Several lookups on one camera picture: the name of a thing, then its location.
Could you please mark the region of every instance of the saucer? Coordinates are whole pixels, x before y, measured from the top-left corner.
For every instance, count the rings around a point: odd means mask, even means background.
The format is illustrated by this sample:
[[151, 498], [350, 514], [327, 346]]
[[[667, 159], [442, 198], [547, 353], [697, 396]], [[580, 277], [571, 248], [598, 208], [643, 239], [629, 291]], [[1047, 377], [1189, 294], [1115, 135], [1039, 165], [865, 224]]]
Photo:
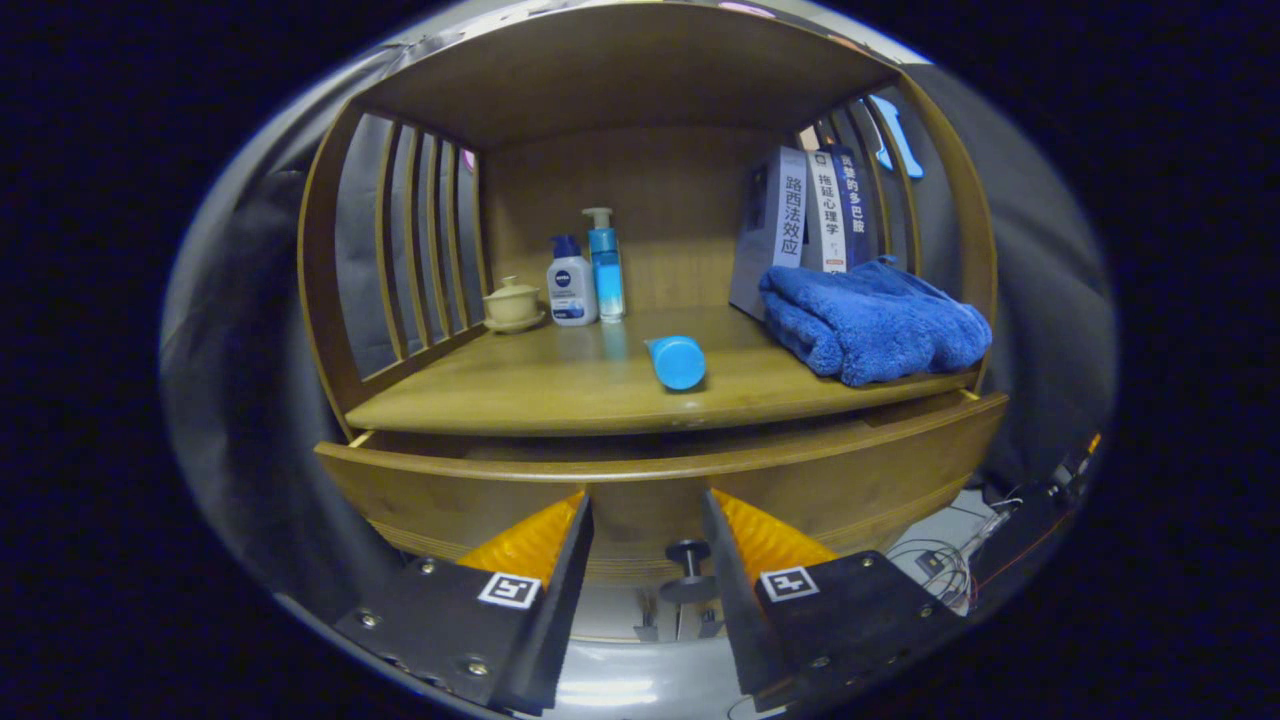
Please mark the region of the saucer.
[[536, 325], [538, 323], [543, 322], [543, 318], [545, 316], [547, 316], [547, 310], [540, 310], [532, 318], [529, 318], [527, 320], [520, 320], [516, 323], [499, 323], [497, 320], [490, 320], [489, 318], [485, 318], [484, 327], [489, 328], [495, 333], [518, 333], [520, 331], [526, 331]]

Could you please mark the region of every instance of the black knob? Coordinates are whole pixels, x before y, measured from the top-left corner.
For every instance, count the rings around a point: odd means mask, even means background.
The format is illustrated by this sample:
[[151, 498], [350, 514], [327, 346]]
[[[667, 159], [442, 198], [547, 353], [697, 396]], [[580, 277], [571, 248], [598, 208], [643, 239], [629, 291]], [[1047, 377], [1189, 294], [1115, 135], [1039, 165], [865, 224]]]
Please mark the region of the black knob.
[[719, 585], [714, 575], [703, 575], [699, 564], [710, 557], [712, 548], [703, 541], [686, 539], [673, 543], [667, 548], [667, 560], [671, 560], [685, 571], [685, 577], [671, 580], [658, 589], [658, 593], [667, 602], [687, 605], [692, 602], [707, 602], [719, 594]]

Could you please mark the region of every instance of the book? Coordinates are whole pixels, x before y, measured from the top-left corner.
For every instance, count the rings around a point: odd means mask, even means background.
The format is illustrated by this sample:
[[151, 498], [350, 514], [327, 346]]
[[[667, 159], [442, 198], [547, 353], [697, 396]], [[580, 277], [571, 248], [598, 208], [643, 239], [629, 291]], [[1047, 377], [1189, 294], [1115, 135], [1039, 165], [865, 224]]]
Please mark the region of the book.
[[846, 260], [845, 211], [841, 209], [835, 159], [826, 150], [806, 154], [809, 164], [809, 211], [800, 264], [810, 270], [844, 273]]
[[865, 182], [865, 165], [859, 155], [845, 145], [827, 145], [836, 174], [840, 209], [845, 227], [847, 266], [860, 265], [876, 258], [876, 193]]
[[805, 152], [781, 145], [748, 173], [728, 301], [756, 320], [764, 320], [760, 278], [765, 270], [800, 266], [808, 181]]

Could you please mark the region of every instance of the orange gripper pad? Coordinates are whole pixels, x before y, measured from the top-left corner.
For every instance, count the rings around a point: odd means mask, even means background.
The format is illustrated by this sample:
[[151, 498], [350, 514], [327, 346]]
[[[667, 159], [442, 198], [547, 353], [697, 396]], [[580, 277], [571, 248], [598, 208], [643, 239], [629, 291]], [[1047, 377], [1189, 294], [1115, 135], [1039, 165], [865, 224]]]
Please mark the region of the orange gripper pad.
[[737, 542], [746, 579], [751, 585], [760, 573], [809, 566], [840, 557], [822, 543], [741, 500], [712, 489]]
[[564, 536], [568, 534], [568, 527], [573, 523], [573, 515], [581, 502], [582, 493], [579, 492], [534, 512], [463, 555], [458, 565], [490, 573], [539, 578], [545, 588], [552, 580]]

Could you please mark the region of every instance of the white book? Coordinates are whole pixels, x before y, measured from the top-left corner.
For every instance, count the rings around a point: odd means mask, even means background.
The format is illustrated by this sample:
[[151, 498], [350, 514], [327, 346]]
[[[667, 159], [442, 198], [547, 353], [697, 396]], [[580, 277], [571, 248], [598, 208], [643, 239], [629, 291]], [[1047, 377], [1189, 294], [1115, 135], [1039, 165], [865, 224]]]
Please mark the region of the white book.
[[806, 152], [809, 159], [809, 201], [805, 218], [805, 246], [801, 266], [823, 273], [849, 272], [845, 252], [845, 215], [840, 206], [840, 181], [835, 160], [826, 150]]
[[749, 173], [728, 301], [756, 320], [764, 320], [764, 273], [774, 265], [800, 266], [808, 176], [804, 151], [783, 146], [769, 151]]

